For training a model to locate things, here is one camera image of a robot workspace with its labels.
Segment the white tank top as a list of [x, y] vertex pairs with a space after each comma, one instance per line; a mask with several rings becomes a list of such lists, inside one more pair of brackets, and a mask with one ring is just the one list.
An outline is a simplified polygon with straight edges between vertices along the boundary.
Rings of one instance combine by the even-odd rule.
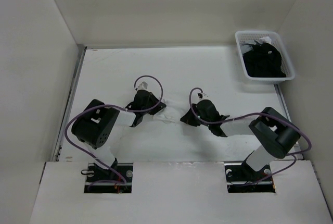
[[189, 102], [180, 102], [171, 99], [163, 99], [166, 107], [153, 115], [153, 121], [161, 121], [167, 124], [181, 124], [181, 118], [189, 111]]

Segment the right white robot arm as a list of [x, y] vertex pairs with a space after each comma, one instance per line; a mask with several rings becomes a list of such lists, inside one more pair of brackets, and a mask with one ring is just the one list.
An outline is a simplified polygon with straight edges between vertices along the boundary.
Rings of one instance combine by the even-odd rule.
[[271, 107], [264, 108], [258, 115], [232, 119], [230, 115], [221, 115], [210, 100], [203, 99], [191, 104], [180, 121], [193, 127], [204, 125], [217, 137], [256, 137], [261, 145], [243, 161], [241, 167], [241, 174], [247, 180], [255, 179], [260, 170], [273, 160], [285, 158], [301, 137], [297, 128]]

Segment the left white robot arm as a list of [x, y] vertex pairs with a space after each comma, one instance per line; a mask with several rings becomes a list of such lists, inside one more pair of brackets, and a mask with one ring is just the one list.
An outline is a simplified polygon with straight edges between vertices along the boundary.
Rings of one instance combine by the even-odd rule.
[[74, 121], [71, 133], [99, 159], [99, 175], [109, 182], [117, 175], [117, 159], [106, 150], [112, 129], [116, 126], [135, 128], [146, 114], [153, 116], [166, 107], [163, 101], [145, 89], [138, 89], [134, 99], [122, 109], [106, 107], [102, 101], [93, 99], [83, 111], [84, 115]]

